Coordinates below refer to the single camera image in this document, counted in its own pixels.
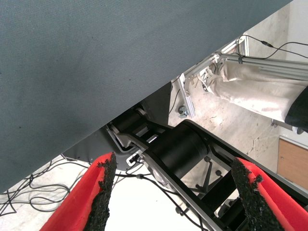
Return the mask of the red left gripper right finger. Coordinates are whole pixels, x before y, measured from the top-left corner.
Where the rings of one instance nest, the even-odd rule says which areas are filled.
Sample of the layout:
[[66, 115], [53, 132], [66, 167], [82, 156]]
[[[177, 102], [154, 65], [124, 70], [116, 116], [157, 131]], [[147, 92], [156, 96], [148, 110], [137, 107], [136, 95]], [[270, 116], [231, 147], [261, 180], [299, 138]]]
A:
[[237, 157], [231, 174], [251, 231], [308, 229], [308, 212], [257, 165]]

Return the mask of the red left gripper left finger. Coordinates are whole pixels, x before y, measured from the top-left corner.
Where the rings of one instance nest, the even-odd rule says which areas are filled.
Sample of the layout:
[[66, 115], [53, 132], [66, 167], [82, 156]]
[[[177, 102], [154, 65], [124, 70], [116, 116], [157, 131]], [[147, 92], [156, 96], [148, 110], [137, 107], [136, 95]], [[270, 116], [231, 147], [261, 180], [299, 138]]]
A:
[[99, 156], [41, 230], [105, 230], [115, 172], [115, 154]]

